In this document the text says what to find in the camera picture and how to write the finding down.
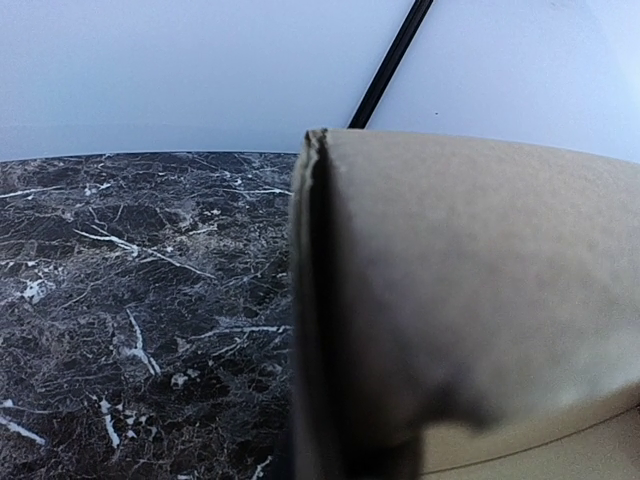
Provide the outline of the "brown cardboard box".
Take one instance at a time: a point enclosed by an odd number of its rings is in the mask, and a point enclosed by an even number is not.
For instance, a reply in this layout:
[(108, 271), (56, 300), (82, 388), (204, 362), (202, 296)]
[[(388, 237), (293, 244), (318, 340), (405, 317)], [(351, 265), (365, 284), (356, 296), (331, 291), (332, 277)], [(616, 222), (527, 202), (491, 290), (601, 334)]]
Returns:
[(292, 176), (297, 479), (415, 479), (639, 403), (639, 167), (307, 132)]

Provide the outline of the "right black frame post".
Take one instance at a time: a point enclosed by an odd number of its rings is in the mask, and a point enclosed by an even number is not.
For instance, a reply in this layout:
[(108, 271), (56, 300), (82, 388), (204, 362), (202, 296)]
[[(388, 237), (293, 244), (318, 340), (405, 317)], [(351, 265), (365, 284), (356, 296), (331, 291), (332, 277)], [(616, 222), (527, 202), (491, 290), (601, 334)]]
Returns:
[(355, 113), (351, 117), (347, 126), (348, 129), (361, 130), (367, 128), (433, 3), (433, 0), (415, 0), (412, 3)]

